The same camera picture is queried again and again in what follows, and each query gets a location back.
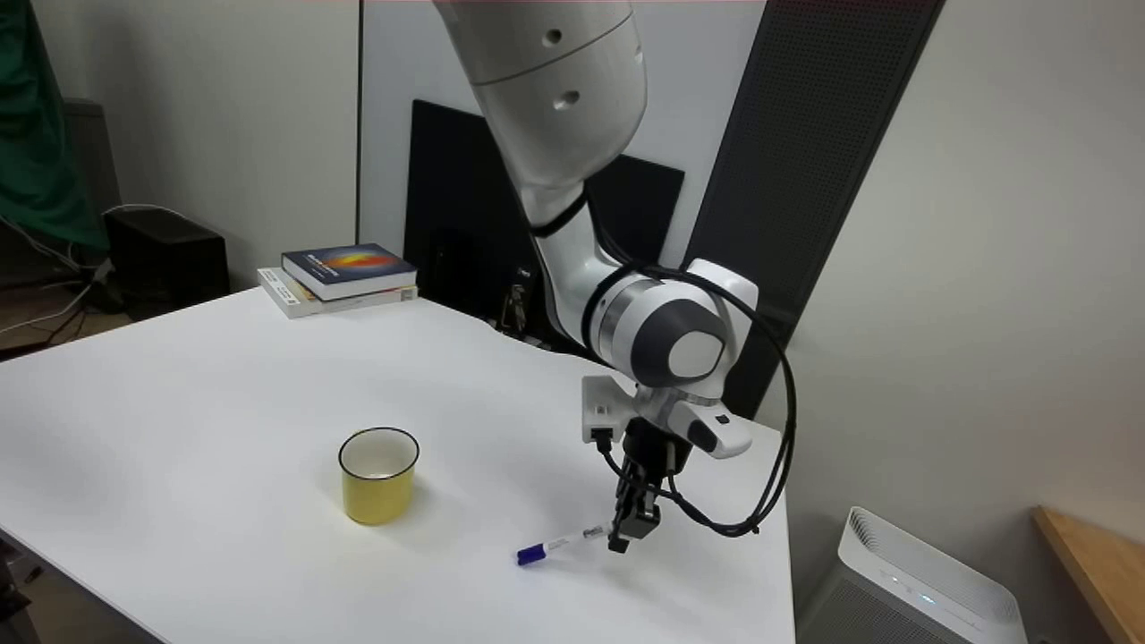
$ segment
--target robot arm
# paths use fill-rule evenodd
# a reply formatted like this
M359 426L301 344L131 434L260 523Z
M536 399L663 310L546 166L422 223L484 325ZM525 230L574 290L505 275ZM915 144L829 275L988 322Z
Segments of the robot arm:
M587 381L587 436L601 429L668 434L715 459L749 449L749 422L719 396L749 344L753 318L725 300L679 284L621 270L594 237L585 181L621 155L643 117L643 49L629 0L435 0L475 99L494 130L505 167L533 225L546 275L550 322L592 353L639 381ZM688 265L749 306L755 284L713 261ZM627 445L627 468L657 485L682 468L666 441ZM617 533L643 535L643 482L619 490Z

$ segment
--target white bin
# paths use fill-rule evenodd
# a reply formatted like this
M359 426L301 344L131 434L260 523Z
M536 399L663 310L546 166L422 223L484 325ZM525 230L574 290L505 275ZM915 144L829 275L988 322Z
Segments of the white bin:
M837 569L798 621L802 644L1022 644L1015 598L953 554L853 509Z

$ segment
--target book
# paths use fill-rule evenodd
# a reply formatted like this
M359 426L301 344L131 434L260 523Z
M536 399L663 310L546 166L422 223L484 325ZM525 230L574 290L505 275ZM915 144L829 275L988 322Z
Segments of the book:
M415 300L418 286L396 286L396 290L379 290L364 296L342 296L342 300L320 300L307 286L301 286L295 275L282 267L258 267L260 290L282 306L286 318L307 318L323 310L350 310L350 306L372 306L388 300Z
M323 300L408 290L418 284L418 270L379 244L289 249L282 253L282 270Z

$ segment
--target white wall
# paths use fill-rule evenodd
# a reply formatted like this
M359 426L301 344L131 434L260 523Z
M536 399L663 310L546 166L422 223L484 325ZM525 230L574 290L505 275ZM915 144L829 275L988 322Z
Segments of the white wall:
M679 261L765 0L633 0L649 52L649 115L633 158L688 171L666 261ZM360 237L404 244L410 99L475 112L431 0L364 5Z
M1143 0L949 0L793 336L802 598L865 503L1102 641L1026 509L1145 541L1143 62Z
M241 280L353 239L353 0L35 0L64 98L107 107L127 199L228 244Z

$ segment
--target paper cup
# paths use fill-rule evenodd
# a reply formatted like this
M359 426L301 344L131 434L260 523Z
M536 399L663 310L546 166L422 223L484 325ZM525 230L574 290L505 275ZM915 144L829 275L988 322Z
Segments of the paper cup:
M342 509L360 524L395 523L415 490L418 441L396 426L372 426L335 449Z

